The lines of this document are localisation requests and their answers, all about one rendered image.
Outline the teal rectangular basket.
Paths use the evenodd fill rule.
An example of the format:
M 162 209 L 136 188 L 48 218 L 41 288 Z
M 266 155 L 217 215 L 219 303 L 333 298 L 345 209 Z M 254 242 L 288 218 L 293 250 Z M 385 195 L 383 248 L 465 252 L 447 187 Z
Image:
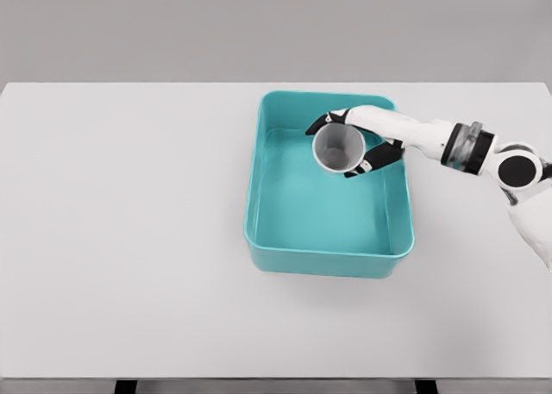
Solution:
M 350 179 L 325 172 L 305 130 L 323 113 L 395 105 L 373 94 L 270 91 L 260 100 L 244 236 L 266 272 L 385 278 L 414 248 L 404 161 Z

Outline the white paper cup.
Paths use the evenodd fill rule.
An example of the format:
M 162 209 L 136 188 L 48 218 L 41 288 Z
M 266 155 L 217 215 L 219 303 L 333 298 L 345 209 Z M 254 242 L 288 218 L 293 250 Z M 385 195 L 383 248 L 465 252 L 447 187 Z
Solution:
M 356 128 L 329 123 L 314 135 L 312 152 L 315 161 L 330 174 L 353 171 L 363 160 L 366 142 Z

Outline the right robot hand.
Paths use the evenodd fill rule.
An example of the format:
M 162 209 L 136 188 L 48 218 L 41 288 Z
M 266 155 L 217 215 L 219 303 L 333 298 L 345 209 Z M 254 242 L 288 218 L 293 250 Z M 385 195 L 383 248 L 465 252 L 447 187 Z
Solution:
M 361 133 L 376 134 L 383 141 L 366 150 L 362 162 L 344 178 L 353 178 L 374 172 L 400 161 L 405 153 L 407 138 L 415 121 L 397 111 L 374 105 L 361 105 L 348 109 L 331 110 L 319 116 L 304 132 L 314 138 L 323 126 L 340 123 L 358 129 Z

